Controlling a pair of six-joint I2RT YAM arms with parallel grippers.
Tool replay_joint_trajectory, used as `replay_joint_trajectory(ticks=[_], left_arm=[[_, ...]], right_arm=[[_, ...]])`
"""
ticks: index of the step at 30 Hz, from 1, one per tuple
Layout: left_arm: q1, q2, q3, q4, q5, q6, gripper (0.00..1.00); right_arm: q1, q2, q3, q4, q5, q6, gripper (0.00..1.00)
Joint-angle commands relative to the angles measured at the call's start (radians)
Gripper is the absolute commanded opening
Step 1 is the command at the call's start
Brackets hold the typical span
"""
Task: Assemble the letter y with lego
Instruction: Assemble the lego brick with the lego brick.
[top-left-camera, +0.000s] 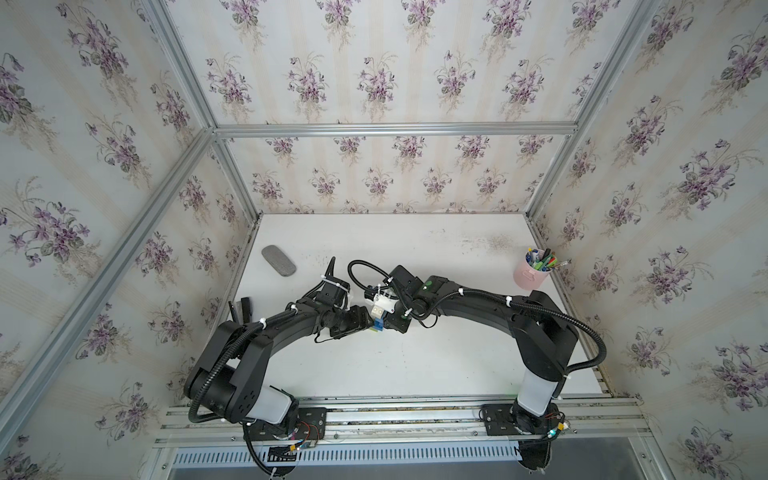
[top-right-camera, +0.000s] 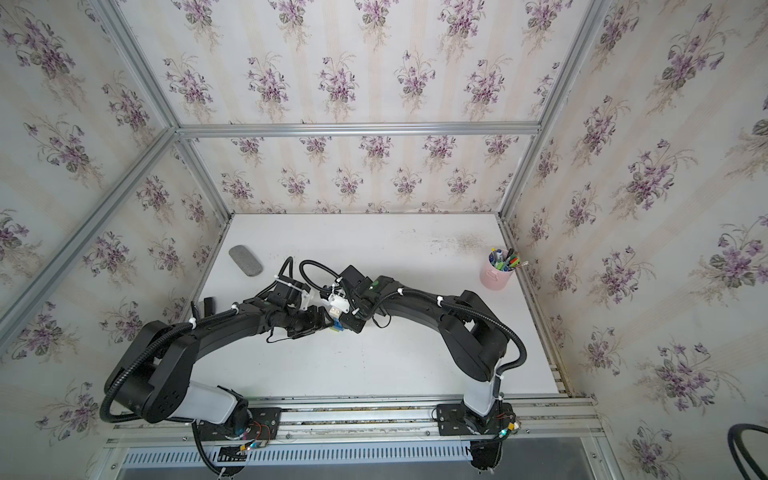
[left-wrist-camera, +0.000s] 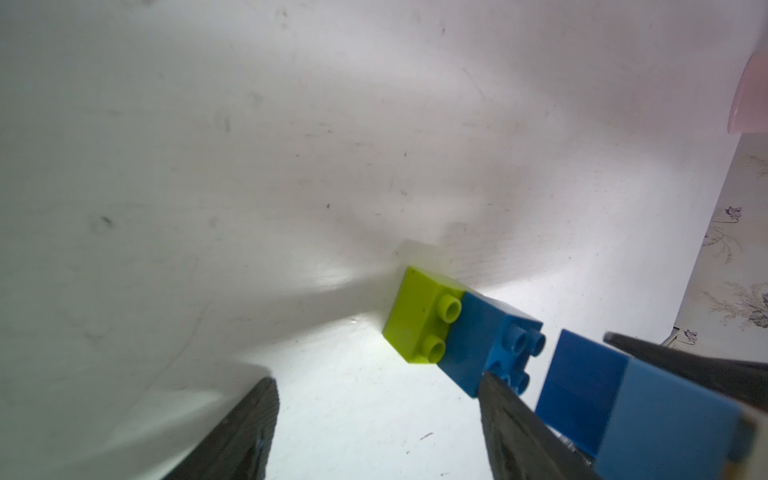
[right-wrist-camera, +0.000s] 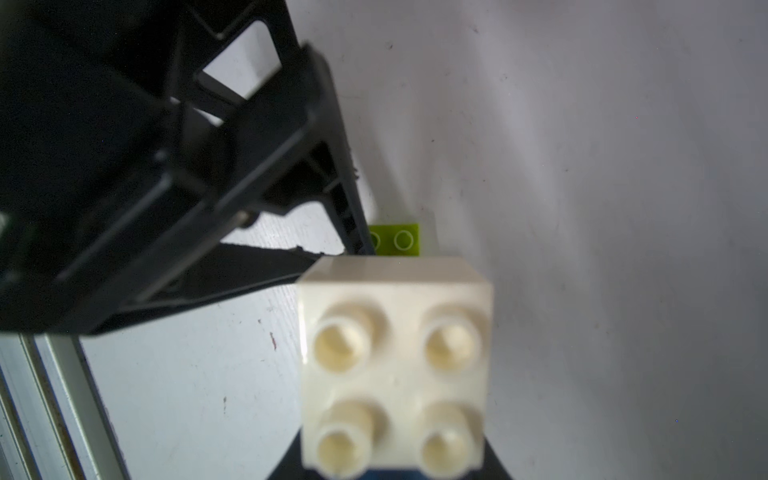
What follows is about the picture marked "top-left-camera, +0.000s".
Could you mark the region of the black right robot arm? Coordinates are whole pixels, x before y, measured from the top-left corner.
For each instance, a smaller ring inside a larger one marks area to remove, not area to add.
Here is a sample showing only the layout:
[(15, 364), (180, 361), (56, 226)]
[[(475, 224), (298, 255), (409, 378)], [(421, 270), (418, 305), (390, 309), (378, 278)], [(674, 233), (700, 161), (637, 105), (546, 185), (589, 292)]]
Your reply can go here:
[(387, 273), (371, 262), (356, 259), (347, 265), (352, 282), (374, 301), (394, 301), (383, 310), (383, 326), (405, 332), (433, 317), (456, 317), (495, 328), (513, 338), (525, 367), (515, 400), (517, 410), (531, 418), (552, 414), (553, 400), (569, 376), (599, 366), (607, 346), (597, 331), (562, 312), (545, 293), (501, 295), (470, 288), (446, 277), (423, 281), (399, 265)]

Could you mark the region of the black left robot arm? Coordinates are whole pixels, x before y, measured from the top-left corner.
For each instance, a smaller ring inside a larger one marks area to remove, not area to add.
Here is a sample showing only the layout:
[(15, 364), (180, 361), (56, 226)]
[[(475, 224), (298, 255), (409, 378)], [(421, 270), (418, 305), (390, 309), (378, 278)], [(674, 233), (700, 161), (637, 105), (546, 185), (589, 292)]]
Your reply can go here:
[(288, 418), (295, 398), (264, 383), (273, 354), (304, 337), (327, 333), (340, 340), (373, 325), (365, 307), (349, 304), (350, 284), (334, 275), (334, 267), (330, 260), (321, 281), (284, 311), (216, 327), (184, 386), (191, 423), (279, 425)]

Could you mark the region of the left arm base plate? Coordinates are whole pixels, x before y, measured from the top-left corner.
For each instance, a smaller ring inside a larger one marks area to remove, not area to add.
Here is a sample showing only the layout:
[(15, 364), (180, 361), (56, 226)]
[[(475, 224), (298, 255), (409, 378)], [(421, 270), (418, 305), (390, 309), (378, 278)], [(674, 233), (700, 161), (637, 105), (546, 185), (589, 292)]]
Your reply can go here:
[(252, 441), (290, 441), (313, 446), (325, 437), (327, 414), (323, 407), (294, 406), (279, 424), (257, 420), (247, 423), (245, 430)]

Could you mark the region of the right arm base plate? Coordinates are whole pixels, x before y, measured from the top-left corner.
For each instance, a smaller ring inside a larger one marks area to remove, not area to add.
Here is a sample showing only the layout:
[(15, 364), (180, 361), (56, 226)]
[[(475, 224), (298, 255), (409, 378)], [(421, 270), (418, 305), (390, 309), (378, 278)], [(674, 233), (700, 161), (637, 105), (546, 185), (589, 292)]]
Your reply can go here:
[(479, 410), (488, 436), (523, 435), (533, 440), (549, 440), (569, 429), (565, 413), (550, 403), (542, 415), (528, 412), (517, 402), (485, 404)]

